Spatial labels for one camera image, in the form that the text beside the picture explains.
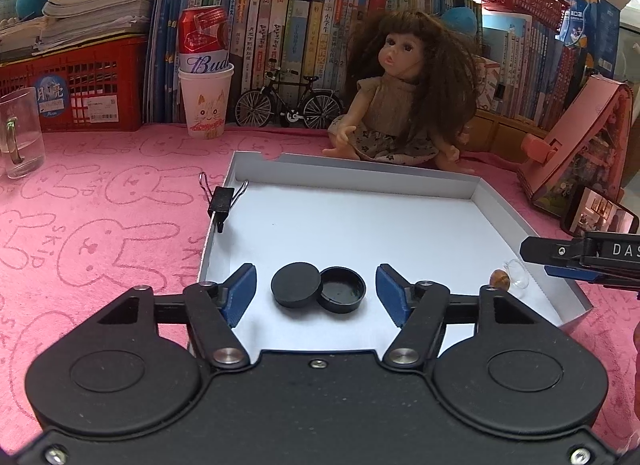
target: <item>sticker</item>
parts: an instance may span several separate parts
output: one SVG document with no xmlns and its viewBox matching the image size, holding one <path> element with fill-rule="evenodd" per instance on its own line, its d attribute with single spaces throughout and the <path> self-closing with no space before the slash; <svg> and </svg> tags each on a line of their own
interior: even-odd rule
<svg viewBox="0 0 640 465">
<path fill-rule="evenodd" d="M 118 122 L 118 98 L 116 95 L 104 97 L 86 97 L 84 105 L 89 122 Z"/>
<path fill-rule="evenodd" d="M 69 105 L 69 90 L 66 81 L 53 74 L 40 77 L 35 84 L 38 112 L 47 119 L 65 112 Z"/>
</svg>

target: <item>phone screen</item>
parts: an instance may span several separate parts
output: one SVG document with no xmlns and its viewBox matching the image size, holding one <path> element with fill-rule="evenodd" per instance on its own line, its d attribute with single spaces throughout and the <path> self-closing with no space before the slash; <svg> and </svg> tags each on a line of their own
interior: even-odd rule
<svg viewBox="0 0 640 465">
<path fill-rule="evenodd" d="M 596 191 L 585 188 L 571 223 L 570 232 L 582 237 L 585 232 L 632 233 L 636 216 Z"/>
</svg>

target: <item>pink tablecloth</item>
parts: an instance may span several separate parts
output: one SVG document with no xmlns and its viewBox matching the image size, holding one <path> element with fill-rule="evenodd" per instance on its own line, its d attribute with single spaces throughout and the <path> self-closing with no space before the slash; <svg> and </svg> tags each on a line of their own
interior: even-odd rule
<svg viewBox="0 0 640 465">
<path fill-rule="evenodd" d="M 229 131 L 193 140 L 180 126 L 116 134 L 45 135 L 47 162 L 32 176 L 0 177 L 0 446 L 15 451 L 38 433 L 24 395 L 33 358 L 138 283 L 180 291 L 194 282 L 206 234 L 198 173 L 211 185 L 234 150 L 319 155 L 313 136 Z M 544 236 L 558 223 L 527 205 L 512 172 L 468 162 Z M 609 372 L 595 430 L 612 447 L 640 427 L 633 414 L 640 302 L 630 292 L 585 286 L 595 308 L 574 336 Z M 185 342 L 184 331 L 166 334 Z"/>
</svg>

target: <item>budweiser can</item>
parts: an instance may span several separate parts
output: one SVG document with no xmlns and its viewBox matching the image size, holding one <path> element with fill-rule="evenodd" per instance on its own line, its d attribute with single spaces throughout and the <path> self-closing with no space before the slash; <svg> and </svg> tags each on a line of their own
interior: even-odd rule
<svg viewBox="0 0 640 465">
<path fill-rule="evenodd" d="M 226 70 L 229 45 L 223 7 L 187 8 L 178 21 L 180 69 L 187 73 Z"/>
</svg>

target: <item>black jar lid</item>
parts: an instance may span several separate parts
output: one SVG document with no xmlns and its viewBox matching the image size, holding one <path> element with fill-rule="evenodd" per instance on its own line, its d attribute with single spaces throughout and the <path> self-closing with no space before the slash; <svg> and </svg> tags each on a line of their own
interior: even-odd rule
<svg viewBox="0 0 640 465">
<path fill-rule="evenodd" d="M 356 310 L 366 292 L 364 280 L 356 272 L 344 267 L 325 268 L 320 273 L 321 291 L 318 302 L 333 313 Z"/>
<path fill-rule="evenodd" d="M 271 280 L 273 297 L 285 308 L 302 308 L 321 290 L 320 272 L 309 263 L 290 263 L 278 270 Z"/>
</svg>

